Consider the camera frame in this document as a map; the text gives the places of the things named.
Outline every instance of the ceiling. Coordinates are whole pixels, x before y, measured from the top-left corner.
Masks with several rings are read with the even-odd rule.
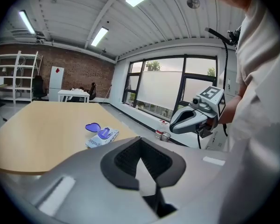
[[[0,44],[11,42],[63,43],[111,59],[151,44],[184,38],[214,38],[212,28],[227,36],[245,14],[218,0],[199,0],[191,9],[187,0],[145,0],[132,7],[126,0],[18,0],[0,28]],[[27,31],[18,12],[26,10],[37,31]],[[101,27],[109,32],[97,45],[91,42]]]

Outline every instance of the window frame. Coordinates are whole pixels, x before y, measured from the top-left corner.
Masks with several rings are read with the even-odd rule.
[[[178,94],[177,94],[177,98],[176,98],[176,102],[175,102],[175,106],[174,106],[172,116],[178,110],[179,105],[183,105],[183,106],[188,106],[189,105],[189,102],[186,102],[186,101],[182,100],[183,91],[184,91],[185,85],[186,85],[186,79],[196,79],[196,80],[208,81],[208,82],[212,82],[213,86],[217,86],[217,81],[218,81],[218,59],[217,59],[217,56],[202,56],[202,55],[187,55],[187,54],[176,55],[176,56],[158,56],[158,57],[154,57],[154,58],[148,58],[148,59],[142,59],[142,60],[130,62],[129,68],[128,68],[128,73],[127,73],[127,76],[126,76],[125,87],[127,87],[127,85],[128,85],[128,80],[129,80],[130,76],[139,76],[139,79],[138,79],[136,90],[128,90],[128,89],[125,89],[125,87],[124,87],[122,103],[129,105],[129,103],[126,102],[126,95],[127,95],[128,92],[129,93],[134,93],[135,94],[135,100],[133,102],[133,107],[134,108],[136,107],[136,105],[138,103],[139,87],[140,87],[141,79],[142,79],[142,76],[143,76],[143,71],[145,69],[145,64],[146,64],[147,61],[161,60],[161,59],[172,59],[172,58],[183,58],[182,78],[181,78],[179,91],[178,91]],[[186,70],[186,65],[187,65],[187,58],[201,58],[201,59],[215,60],[216,61],[216,76],[212,77],[212,76],[202,75],[202,74],[186,73],[185,70]],[[134,63],[139,63],[139,62],[142,62],[141,71],[131,73],[132,68],[133,68],[133,64]],[[154,116],[158,119],[163,119],[163,120],[166,120],[168,122],[170,122],[170,120],[171,120],[171,119],[167,119],[165,117],[159,116],[157,114],[154,114],[152,112],[149,112],[149,111],[146,111],[146,110],[143,110],[143,109],[139,109],[139,110],[141,110],[142,112],[148,113],[148,114],[150,114],[150,115],[152,115],[152,116]]]

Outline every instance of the white wall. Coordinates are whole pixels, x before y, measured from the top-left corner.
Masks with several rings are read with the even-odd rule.
[[[230,58],[228,62],[228,66],[232,69],[236,69],[236,58],[233,56],[234,51],[229,50]],[[124,86],[126,82],[126,75],[129,68],[130,62],[141,60],[141,59],[149,59],[158,56],[173,56],[173,55],[205,55],[205,56],[218,56],[218,74],[221,74],[224,71],[225,66],[225,49],[219,47],[209,47],[209,46],[187,46],[187,47],[174,47],[174,48],[166,48],[154,50],[142,54],[138,54],[127,59],[121,60],[116,63],[115,70],[112,79],[112,88],[109,97],[109,102],[113,106],[117,107],[124,113],[132,116],[138,121],[144,123],[145,125],[156,129],[159,124],[158,118],[149,115],[140,110],[136,110],[133,107],[130,107],[126,104],[121,103]],[[167,130],[171,134],[171,138],[184,144],[189,147],[198,147],[197,135],[194,133],[185,133],[185,134],[174,134]],[[201,146],[204,148],[209,141],[210,136],[204,139],[201,139]]]

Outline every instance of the brick wall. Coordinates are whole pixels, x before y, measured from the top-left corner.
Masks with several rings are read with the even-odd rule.
[[[0,46],[0,54],[15,54],[19,50],[25,54],[35,54],[38,51],[39,55],[43,56],[40,75],[44,80],[45,88],[49,88],[52,66],[64,67],[62,83],[62,89],[64,90],[69,90],[72,87],[79,88],[80,86],[89,90],[91,83],[95,82],[97,84],[97,97],[104,98],[110,88],[114,73],[114,64],[112,63],[87,54],[44,45],[13,44]],[[5,64],[14,64],[14,62],[14,59],[5,60]],[[27,60],[26,64],[30,65],[30,62],[31,60]],[[29,75],[31,75],[31,70],[25,69],[24,76]],[[30,86],[26,82],[28,80],[23,79],[23,85]]]

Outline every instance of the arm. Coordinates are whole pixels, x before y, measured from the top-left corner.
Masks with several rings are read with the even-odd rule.
[[[225,110],[219,120],[219,124],[229,124],[232,122],[235,110],[237,109],[239,102],[242,100],[246,89],[247,86],[244,83],[240,85],[238,95],[226,105]]]

